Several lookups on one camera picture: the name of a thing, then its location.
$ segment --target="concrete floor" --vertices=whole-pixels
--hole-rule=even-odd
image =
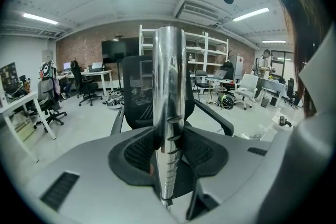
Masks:
[[[205,102],[207,95],[201,95],[201,101]],[[76,96],[71,97],[61,103],[60,111],[66,111],[67,116],[61,120],[64,125],[61,126],[56,122],[50,124],[51,129],[57,139],[52,138],[45,133],[42,126],[24,142],[27,147],[37,155],[39,162],[32,161],[21,147],[16,143],[7,126],[0,129],[0,153],[3,164],[9,167],[15,177],[15,180],[25,186],[33,176],[50,162],[57,159],[71,148],[87,141],[110,135],[114,119],[118,110],[112,110],[102,104],[99,99],[94,100],[93,106],[89,103],[83,103],[78,107],[80,99]],[[294,125],[303,119],[303,109],[294,110],[290,105],[280,101],[279,108],[268,105],[266,108],[260,106],[260,103],[251,103],[252,108],[244,110],[242,104],[237,104],[231,110],[221,109],[217,106],[210,107],[220,114],[222,117],[230,121],[234,125],[234,135],[251,136],[256,133],[265,134],[267,141],[271,141],[277,132],[278,124],[272,121],[272,118],[282,113],[286,118],[294,123]],[[188,118],[192,126],[211,132],[224,134],[220,125],[206,115],[199,108],[195,107],[193,114]],[[126,120],[123,122],[122,132],[131,128]],[[184,198],[176,199],[175,205],[172,207],[172,213],[176,215],[179,221],[183,221],[185,210],[190,202],[191,195]]]

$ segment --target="white chair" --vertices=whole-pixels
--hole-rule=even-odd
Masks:
[[[257,92],[257,82],[258,82],[258,77],[255,75],[250,75],[250,74],[244,74],[243,79],[240,81],[240,83],[235,84],[235,93],[242,95],[243,99],[242,100],[237,100],[235,99],[234,104],[237,103],[243,103],[244,109],[246,109],[246,105],[249,105],[250,108],[252,108],[252,105],[247,103],[245,101],[245,97],[248,98],[254,98]]]

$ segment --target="television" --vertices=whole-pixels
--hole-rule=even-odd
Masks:
[[[127,56],[139,55],[139,38],[122,38],[101,43],[103,63],[122,62]]]

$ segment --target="ceiling light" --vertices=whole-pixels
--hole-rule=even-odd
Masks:
[[[43,17],[39,17],[39,16],[36,16],[36,15],[33,15],[33,14],[29,14],[29,13],[25,13],[23,15],[23,17],[29,18],[29,19],[34,19],[34,20],[40,20],[42,22],[50,23],[50,24],[53,24],[53,25],[58,24],[58,22],[56,22],[54,20],[49,20],[49,19],[46,19],[46,18],[43,18]]]
[[[284,60],[284,58],[283,57],[278,57],[277,59],[279,59],[279,60]]]
[[[264,40],[262,43],[286,43],[285,40]]]
[[[248,14],[245,14],[243,16],[240,16],[238,18],[233,19],[233,21],[237,22],[239,20],[243,20],[243,19],[246,19],[248,17],[252,17],[252,16],[255,16],[255,15],[258,15],[258,14],[261,14],[261,13],[265,13],[265,12],[269,12],[269,8],[262,8],[262,9],[256,10],[255,12],[250,12]]]

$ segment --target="long hair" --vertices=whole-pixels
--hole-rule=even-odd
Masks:
[[[316,113],[316,109],[309,92],[299,78],[299,73],[320,46],[332,23],[332,18],[328,15],[323,0],[279,1],[284,11],[289,34],[294,40],[294,65],[298,94],[303,100],[305,116],[312,116]]]

